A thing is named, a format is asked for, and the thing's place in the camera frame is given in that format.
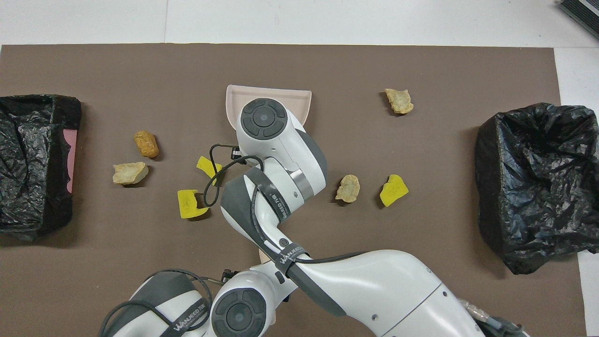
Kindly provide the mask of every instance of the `black plastic bag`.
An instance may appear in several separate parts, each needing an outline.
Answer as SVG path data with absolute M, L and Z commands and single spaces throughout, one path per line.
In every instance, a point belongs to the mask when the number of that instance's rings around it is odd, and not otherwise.
M 479 229 L 514 274 L 599 248 L 597 118 L 539 103 L 498 113 L 475 150 Z
M 33 240 L 72 216 L 63 129 L 79 129 L 73 97 L 0 97 L 0 233 Z

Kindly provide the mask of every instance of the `velcro strap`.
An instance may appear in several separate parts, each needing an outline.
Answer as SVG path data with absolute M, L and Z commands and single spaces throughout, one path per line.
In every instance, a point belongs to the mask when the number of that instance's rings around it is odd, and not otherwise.
M 274 260 L 275 266 L 283 275 L 287 276 L 287 270 L 291 267 L 291 264 L 295 262 L 295 259 L 301 254 L 307 254 L 305 249 L 297 243 L 288 244 Z
M 277 215 L 279 224 L 287 220 L 291 215 L 291 210 L 283 196 L 279 193 L 279 189 L 277 189 L 264 172 L 260 171 L 257 167 L 253 167 L 245 175 L 258 187 L 258 191 L 264 195 L 264 198 Z
M 160 335 L 160 337 L 181 337 L 194 325 L 202 316 L 205 315 L 202 322 L 199 325 L 203 325 L 208 320 L 208 310 L 210 306 L 205 298 L 199 299 L 192 306 L 190 306 L 185 312 L 181 314 L 166 330 Z

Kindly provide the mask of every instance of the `white table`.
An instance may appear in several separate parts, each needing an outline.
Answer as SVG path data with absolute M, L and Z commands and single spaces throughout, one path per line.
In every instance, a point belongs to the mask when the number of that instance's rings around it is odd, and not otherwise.
M 553 0 L 0 2 L 0 47 L 72 43 L 553 47 L 562 104 L 599 111 L 599 40 Z M 586 331 L 599 335 L 599 254 L 579 266 Z

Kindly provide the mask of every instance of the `beige dustpan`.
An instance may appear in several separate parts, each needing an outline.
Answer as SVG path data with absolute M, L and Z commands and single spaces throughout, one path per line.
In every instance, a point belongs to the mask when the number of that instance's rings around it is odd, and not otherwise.
M 229 85 L 226 87 L 225 108 L 226 116 L 233 129 L 237 125 L 237 118 L 241 113 L 241 109 L 250 101 L 262 97 L 274 98 L 283 103 L 302 125 L 308 118 L 312 91 Z

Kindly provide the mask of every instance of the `pink dustpan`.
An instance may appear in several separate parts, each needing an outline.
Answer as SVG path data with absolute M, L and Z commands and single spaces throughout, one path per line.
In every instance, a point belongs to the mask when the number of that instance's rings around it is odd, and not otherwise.
M 283 103 L 302 125 L 304 125 L 306 118 L 308 118 L 310 102 L 312 101 L 312 91 L 229 85 L 226 87 L 225 108 L 226 116 L 233 129 L 237 125 L 237 118 L 241 113 L 241 109 L 247 103 L 261 97 L 274 98 Z

